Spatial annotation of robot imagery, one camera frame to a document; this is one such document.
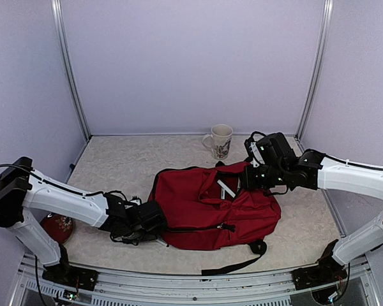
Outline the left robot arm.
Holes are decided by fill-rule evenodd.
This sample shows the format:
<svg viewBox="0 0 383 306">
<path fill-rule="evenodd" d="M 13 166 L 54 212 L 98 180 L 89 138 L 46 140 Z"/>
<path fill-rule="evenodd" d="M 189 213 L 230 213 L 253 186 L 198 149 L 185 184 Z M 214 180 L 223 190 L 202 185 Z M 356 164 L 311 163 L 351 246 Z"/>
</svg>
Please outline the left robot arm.
<svg viewBox="0 0 383 306">
<path fill-rule="evenodd" d="M 0 227 L 9 229 L 62 283 L 77 276 L 64 246 L 32 214 L 45 210 L 109 233 L 112 239 L 137 244 L 154 238 L 167 220 L 156 201 L 127 200 L 120 191 L 89 192 L 58 182 L 37 169 L 29 157 L 0 164 Z"/>
</svg>

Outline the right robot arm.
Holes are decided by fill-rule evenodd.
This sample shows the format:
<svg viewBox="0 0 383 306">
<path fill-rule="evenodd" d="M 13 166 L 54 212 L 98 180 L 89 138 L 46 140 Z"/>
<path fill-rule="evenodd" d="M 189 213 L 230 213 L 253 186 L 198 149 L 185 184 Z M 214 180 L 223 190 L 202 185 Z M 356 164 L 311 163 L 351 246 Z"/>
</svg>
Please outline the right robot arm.
<svg viewBox="0 0 383 306">
<path fill-rule="evenodd" d="M 255 135 L 253 132 L 244 141 L 249 162 L 241 179 L 244 188 L 333 189 L 383 201 L 383 166 L 353 163 L 314 149 L 307 149 L 297 157 L 282 133 L 262 134 L 258 140 Z M 327 283 L 339 267 L 381 245 L 383 211 L 347 237 L 331 242 L 318 260 L 313 276 L 318 282 Z"/>
</svg>

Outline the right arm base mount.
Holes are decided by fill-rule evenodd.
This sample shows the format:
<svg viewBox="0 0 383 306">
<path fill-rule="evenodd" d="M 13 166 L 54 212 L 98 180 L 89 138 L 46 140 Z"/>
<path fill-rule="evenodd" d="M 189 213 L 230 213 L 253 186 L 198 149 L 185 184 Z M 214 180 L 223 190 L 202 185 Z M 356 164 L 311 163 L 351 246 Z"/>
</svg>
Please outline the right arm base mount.
<svg viewBox="0 0 383 306">
<path fill-rule="evenodd" d="M 332 270 L 326 266 L 298 268 L 291 274 L 296 290 L 313 288 L 347 278 L 346 269 Z"/>
</svg>

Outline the dark blue cap marker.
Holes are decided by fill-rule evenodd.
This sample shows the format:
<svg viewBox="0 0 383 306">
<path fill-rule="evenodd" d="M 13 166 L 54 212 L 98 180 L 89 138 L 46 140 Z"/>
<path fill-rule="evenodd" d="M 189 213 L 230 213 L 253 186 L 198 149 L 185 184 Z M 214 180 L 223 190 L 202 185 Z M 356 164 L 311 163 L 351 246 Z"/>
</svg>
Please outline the dark blue cap marker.
<svg viewBox="0 0 383 306">
<path fill-rule="evenodd" d="M 167 244 L 166 242 L 164 242 L 163 240 L 156 240 L 157 243 L 159 243 L 160 245 L 164 246 L 164 247 L 170 247 L 169 244 Z"/>
</svg>

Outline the red cap marker short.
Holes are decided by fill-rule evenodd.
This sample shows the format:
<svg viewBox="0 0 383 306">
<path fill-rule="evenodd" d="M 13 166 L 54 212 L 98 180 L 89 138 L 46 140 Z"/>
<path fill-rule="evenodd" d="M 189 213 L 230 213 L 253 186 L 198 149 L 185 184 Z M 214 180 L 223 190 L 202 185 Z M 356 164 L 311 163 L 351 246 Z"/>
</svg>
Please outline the red cap marker short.
<svg viewBox="0 0 383 306">
<path fill-rule="evenodd" d="M 218 180 L 217 184 L 225 190 L 225 194 L 229 194 L 232 198 L 236 196 L 235 192 L 221 180 Z"/>
</svg>

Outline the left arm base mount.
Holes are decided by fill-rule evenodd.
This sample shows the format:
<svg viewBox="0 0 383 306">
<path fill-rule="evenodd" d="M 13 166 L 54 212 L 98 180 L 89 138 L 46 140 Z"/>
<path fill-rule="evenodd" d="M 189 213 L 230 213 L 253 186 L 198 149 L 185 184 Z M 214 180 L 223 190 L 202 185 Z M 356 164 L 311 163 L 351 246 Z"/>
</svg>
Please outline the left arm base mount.
<svg viewBox="0 0 383 306">
<path fill-rule="evenodd" d="M 42 277 L 56 284 L 94 291 L 96 281 L 98 280 L 98 272 L 77 266 L 69 266 L 67 268 L 51 266 L 45 268 Z"/>
</svg>

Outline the red backpack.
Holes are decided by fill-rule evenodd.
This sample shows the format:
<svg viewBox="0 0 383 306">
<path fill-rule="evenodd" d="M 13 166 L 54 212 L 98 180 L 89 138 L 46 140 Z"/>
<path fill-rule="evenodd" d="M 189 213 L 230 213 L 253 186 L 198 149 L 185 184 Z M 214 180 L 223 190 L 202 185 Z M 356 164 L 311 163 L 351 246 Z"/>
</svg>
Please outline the red backpack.
<svg viewBox="0 0 383 306">
<path fill-rule="evenodd" d="M 172 247 L 189 251 L 215 251 L 234 245 L 249 245 L 261 258 L 267 246 L 264 237 L 271 234 L 281 218 L 281 208 L 274 196 L 263 189 L 247 190 L 242 179 L 242 161 L 213 168 L 192 166 L 164 169 L 154 178 L 149 200 L 163 210 L 167 225 L 160 231 Z M 221 180 L 236 194 L 221 199 Z"/>
</svg>

